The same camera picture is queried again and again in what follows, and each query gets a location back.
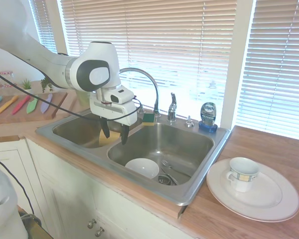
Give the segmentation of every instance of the faucet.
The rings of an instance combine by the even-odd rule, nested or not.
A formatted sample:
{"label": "faucet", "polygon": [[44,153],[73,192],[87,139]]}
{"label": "faucet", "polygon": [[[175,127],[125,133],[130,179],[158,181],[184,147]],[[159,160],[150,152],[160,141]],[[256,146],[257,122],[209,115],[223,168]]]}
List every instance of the faucet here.
{"label": "faucet", "polygon": [[167,121],[175,122],[176,121],[176,108],[177,108],[176,96],[174,93],[170,93],[170,94],[171,94],[172,101],[171,101],[171,104],[168,109]]}
{"label": "faucet", "polygon": [[155,79],[146,71],[138,69],[138,68],[133,68],[133,67],[121,69],[120,73],[127,72],[127,71],[135,71],[135,72],[142,73],[143,75],[147,76],[150,79],[150,81],[152,81],[152,83],[154,84],[155,90],[156,90],[156,101],[155,101],[155,105],[154,105],[154,115],[156,118],[160,117],[160,113],[159,113],[159,109],[158,109],[158,86],[157,86]]}

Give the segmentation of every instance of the stainless steel sink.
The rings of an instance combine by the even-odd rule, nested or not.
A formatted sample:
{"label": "stainless steel sink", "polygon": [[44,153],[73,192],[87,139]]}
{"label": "stainless steel sink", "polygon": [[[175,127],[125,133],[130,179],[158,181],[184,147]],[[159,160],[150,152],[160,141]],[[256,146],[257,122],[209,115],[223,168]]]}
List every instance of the stainless steel sink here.
{"label": "stainless steel sink", "polygon": [[[135,158],[149,158],[177,181],[185,183],[213,146],[213,140],[204,135],[157,123],[132,134],[125,145],[114,145],[108,156],[122,166]],[[171,169],[164,167],[162,160],[166,160]]]}
{"label": "stainless steel sink", "polygon": [[[64,138],[72,143],[80,145],[85,148],[98,148],[100,132],[102,130],[98,120],[99,116],[89,113],[86,115],[95,121],[86,120],[82,118],[75,118],[53,128],[53,133]],[[142,123],[142,119],[130,127],[130,130]],[[109,130],[114,132],[121,132],[121,124],[115,121],[108,122]]]}
{"label": "stainless steel sink", "polygon": [[[223,128],[218,128],[216,133],[203,132],[198,122],[194,127],[187,128],[183,119],[169,123],[164,115],[156,119],[154,126],[143,126],[143,115],[138,115],[138,121],[130,127],[125,145],[118,139],[100,147],[99,117],[90,111],[81,114],[96,121],[71,116],[41,127],[36,132],[181,206],[192,202],[230,134]],[[111,131],[120,132],[119,123],[109,122],[108,125]],[[148,179],[127,169],[126,163],[134,158],[155,161],[161,168],[158,176]],[[169,166],[164,166],[162,160],[167,161]],[[160,175],[171,176],[177,185],[160,184]]]}

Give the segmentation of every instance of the coffee cup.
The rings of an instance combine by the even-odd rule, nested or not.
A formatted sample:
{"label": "coffee cup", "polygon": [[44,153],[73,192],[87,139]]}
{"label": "coffee cup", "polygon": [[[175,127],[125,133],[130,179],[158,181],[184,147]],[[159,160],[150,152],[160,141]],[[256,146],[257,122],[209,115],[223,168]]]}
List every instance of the coffee cup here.
{"label": "coffee cup", "polygon": [[248,192],[259,173],[259,165],[248,158],[237,157],[229,161],[230,171],[226,178],[231,187],[238,192]]}

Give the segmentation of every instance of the sink drain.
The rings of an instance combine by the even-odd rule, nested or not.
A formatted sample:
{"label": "sink drain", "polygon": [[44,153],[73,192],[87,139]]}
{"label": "sink drain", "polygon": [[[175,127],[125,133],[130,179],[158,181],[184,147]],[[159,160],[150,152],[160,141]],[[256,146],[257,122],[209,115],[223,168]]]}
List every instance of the sink drain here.
{"label": "sink drain", "polygon": [[160,176],[158,177],[158,182],[159,182],[160,184],[164,184],[164,185],[171,185],[171,180],[170,180],[170,178],[167,177],[167,176],[164,176],[164,175],[160,175]]}

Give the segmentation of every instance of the cabinet knob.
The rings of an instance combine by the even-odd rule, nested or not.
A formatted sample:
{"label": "cabinet knob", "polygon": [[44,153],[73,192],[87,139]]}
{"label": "cabinet knob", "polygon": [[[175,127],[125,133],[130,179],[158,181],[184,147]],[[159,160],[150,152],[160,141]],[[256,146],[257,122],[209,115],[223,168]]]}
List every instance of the cabinet knob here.
{"label": "cabinet knob", "polygon": [[94,224],[96,224],[96,220],[93,218],[91,221],[88,222],[88,229],[92,229]]}
{"label": "cabinet knob", "polygon": [[102,232],[104,232],[104,229],[103,227],[100,227],[100,229],[98,229],[96,232],[95,232],[95,236],[98,238],[101,236]]}

